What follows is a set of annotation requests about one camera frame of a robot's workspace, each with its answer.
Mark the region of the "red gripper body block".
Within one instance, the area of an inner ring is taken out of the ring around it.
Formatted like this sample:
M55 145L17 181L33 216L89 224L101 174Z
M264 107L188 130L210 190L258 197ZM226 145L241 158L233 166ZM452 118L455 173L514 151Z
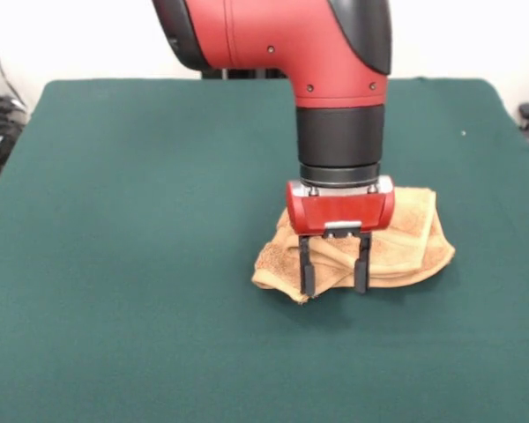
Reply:
M290 181L287 214L299 236L347 237L388 227L394 212L395 189L389 176L367 186L325 188Z

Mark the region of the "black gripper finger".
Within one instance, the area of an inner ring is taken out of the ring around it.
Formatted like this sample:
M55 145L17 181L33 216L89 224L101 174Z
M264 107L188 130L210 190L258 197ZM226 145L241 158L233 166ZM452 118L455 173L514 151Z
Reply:
M371 233L360 235L359 255L354 263L354 290L357 293L366 293L369 289L371 240Z
M301 273L301 293L314 296L316 292L315 268L310 259L310 245L308 236L299 237L299 257Z

